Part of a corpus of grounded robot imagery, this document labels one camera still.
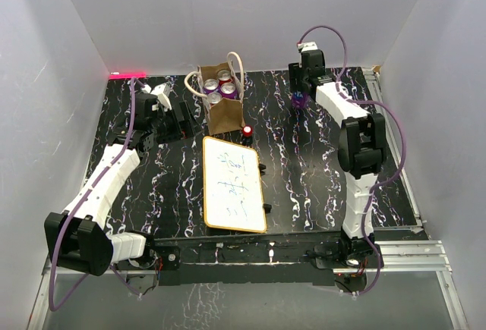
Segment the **purple fanta can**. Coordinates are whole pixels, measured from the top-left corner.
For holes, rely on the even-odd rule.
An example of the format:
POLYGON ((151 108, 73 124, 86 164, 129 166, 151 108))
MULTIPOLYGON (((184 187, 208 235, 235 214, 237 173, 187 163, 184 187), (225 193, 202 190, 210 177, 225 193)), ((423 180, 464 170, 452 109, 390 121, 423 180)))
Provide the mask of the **purple fanta can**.
POLYGON ((302 91, 292 93, 292 106, 296 109, 304 109, 308 104, 308 94, 302 91))

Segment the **brown canvas bag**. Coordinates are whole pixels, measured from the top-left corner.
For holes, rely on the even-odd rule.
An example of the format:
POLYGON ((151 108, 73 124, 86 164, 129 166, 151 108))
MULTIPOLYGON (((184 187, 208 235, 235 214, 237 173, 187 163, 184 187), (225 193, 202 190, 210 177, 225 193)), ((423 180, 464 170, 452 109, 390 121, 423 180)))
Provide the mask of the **brown canvas bag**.
POLYGON ((188 91, 202 101, 209 135, 229 133, 244 127, 245 72, 238 53, 229 52, 226 62, 221 64, 199 66, 196 71, 185 76, 184 85, 188 91), (231 82, 235 85, 236 97, 230 99, 219 93, 222 97, 221 100, 211 102, 209 93, 204 92, 204 83, 208 79, 219 82, 218 73, 220 71, 229 72, 231 82))

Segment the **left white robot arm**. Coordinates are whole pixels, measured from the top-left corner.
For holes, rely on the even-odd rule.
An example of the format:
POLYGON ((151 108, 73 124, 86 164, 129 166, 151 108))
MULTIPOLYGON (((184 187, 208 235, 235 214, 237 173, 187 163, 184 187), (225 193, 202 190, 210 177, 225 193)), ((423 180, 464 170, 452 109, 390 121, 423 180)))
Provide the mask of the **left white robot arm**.
POLYGON ((100 276, 112 264, 131 259, 147 269, 156 261, 152 239, 141 232, 105 233, 107 217, 126 180, 150 150, 200 132, 185 100, 163 93, 137 93, 134 117, 109 132, 102 158, 79 194, 44 221, 49 258, 57 266, 100 276))

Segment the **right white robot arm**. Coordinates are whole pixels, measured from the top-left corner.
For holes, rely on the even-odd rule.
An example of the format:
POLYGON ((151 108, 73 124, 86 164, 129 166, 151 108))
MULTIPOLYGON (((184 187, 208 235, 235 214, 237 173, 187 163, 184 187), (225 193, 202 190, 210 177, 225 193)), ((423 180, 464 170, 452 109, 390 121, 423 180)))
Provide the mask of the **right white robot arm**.
POLYGON ((346 213, 335 258, 357 266, 373 253, 371 188, 387 158, 385 118, 362 108, 330 75, 315 42, 297 45, 300 62, 289 64, 292 103, 303 108, 313 99, 339 125, 338 161, 346 175, 346 213))

